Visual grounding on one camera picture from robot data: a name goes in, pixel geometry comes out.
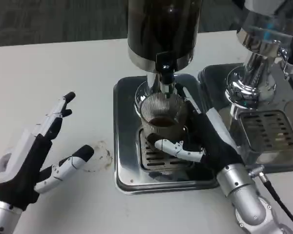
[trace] coffee stain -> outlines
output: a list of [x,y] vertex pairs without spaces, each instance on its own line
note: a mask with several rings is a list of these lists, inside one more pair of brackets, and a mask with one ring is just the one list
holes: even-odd
[[111,155],[110,150],[107,147],[105,141],[100,140],[91,144],[95,153],[92,158],[85,164],[83,171],[90,172],[99,172],[102,169],[109,169],[113,162],[113,156]]
[[112,165],[113,157],[111,157],[111,153],[109,150],[107,149],[105,150],[106,150],[106,158],[108,160],[108,163],[104,166],[104,168],[107,170]]

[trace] black cable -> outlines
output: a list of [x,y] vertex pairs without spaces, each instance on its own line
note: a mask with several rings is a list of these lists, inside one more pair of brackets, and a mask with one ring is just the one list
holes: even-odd
[[288,217],[293,222],[293,214],[291,214],[289,209],[283,204],[283,202],[281,201],[281,199],[278,196],[277,192],[273,188],[272,183],[268,180],[266,182],[263,182],[263,184],[266,187],[266,189],[269,191],[269,193],[272,195],[272,197],[275,199],[275,201],[279,204],[279,206],[284,210],[284,212],[288,215]]

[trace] stainless steel base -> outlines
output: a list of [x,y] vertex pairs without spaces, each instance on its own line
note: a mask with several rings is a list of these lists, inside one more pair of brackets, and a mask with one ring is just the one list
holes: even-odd
[[[205,99],[201,103],[205,110],[215,107],[228,127],[232,138],[241,146],[244,162],[248,167],[257,164],[264,164],[267,173],[293,171],[293,149],[271,153],[255,153],[251,149],[247,150],[245,145],[249,145],[243,132],[239,118],[232,118],[232,113],[239,114],[236,108],[232,108],[231,103],[225,96],[226,79],[230,71],[241,64],[224,64],[206,67],[199,74],[199,81]],[[281,110],[286,114],[293,127],[293,91],[290,85],[283,79],[283,73],[277,66],[272,68],[272,75],[276,81],[276,91],[273,101],[267,102],[259,111]]]
[[[201,106],[196,78],[176,75],[175,79],[189,89]],[[114,177],[117,188],[127,194],[141,194],[216,187],[218,184],[212,172],[201,163],[181,163],[182,166],[173,163],[174,166],[167,168],[144,166],[147,158],[143,157],[151,149],[146,149],[146,142],[141,138],[141,120],[134,102],[137,88],[145,81],[146,77],[126,77],[114,87]],[[170,161],[180,162],[171,158],[165,163],[170,164]]]

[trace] coffee grinder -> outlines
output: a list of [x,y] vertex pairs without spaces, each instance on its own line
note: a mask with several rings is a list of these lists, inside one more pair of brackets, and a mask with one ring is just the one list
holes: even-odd
[[146,140],[138,111],[149,95],[176,95],[176,83],[201,107],[197,79],[175,74],[192,61],[200,10],[201,0],[128,0],[129,57],[147,74],[123,78],[114,87],[115,182],[125,193],[217,186],[203,164],[156,150]]

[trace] coffee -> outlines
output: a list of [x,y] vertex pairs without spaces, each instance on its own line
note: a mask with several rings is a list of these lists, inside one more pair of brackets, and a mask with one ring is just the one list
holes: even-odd
[[128,44],[137,55],[156,61],[160,52],[177,59],[195,46],[201,0],[129,0]]
[[156,127],[168,128],[175,125],[177,122],[168,117],[156,117],[149,123]]

